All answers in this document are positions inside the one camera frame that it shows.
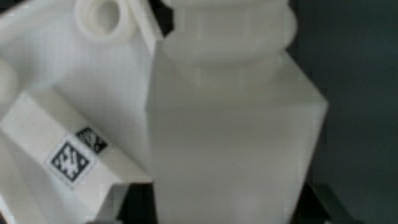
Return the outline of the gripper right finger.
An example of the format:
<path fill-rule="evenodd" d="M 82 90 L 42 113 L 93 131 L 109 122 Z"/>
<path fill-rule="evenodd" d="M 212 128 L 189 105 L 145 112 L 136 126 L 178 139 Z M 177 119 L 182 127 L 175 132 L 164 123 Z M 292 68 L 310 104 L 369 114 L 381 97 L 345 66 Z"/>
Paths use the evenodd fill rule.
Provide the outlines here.
<path fill-rule="evenodd" d="M 290 224 L 367 224 L 349 213 L 328 184 L 306 184 Z"/>

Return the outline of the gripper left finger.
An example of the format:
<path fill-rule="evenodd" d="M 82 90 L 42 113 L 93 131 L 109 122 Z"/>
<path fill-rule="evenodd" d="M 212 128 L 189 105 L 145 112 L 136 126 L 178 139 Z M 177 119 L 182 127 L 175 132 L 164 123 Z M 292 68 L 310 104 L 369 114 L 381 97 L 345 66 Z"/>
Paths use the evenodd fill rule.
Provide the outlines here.
<path fill-rule="evenodd" d="M 97 218 L 88 224 L 157 224 L 152 183 L 113 186 Z"/>

